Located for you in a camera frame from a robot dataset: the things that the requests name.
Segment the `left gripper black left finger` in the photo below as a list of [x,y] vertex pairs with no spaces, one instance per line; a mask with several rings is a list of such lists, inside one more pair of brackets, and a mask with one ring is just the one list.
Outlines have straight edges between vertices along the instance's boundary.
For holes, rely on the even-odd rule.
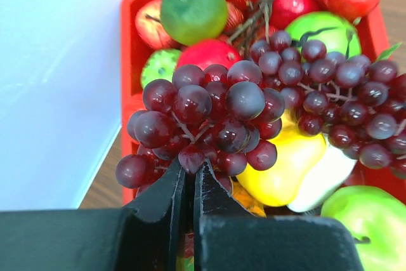
[[2,270],[183,270],[178,161],[121,208],[1,213]]

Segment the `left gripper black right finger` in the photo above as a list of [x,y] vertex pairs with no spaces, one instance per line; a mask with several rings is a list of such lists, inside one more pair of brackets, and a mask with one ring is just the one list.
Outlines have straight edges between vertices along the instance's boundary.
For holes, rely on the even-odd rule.
[[314,216],[254,216],[214,176],[206,161],[195,178],[196,270],[362,270],[349,231]]

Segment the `dark red grape bunch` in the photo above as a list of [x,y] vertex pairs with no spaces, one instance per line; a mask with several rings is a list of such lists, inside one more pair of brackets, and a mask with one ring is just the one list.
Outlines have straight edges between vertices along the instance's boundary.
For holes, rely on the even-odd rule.
[[289,33],[256,40],[248,60],[229,69],[188,64],[172,81],[156,79],[141,94],[143,109],[127,121],[130,137],[169,162],[177,136],[205,142],[222,154],[244,156],[242,172],[273,167],[277,149],[270,126],[290,110],[304,136],[325,133],[329,143],[369,169],[385,166],[405,178],[405,76],[378,73],[393,62],[347,58],[320,40],[293,45]]

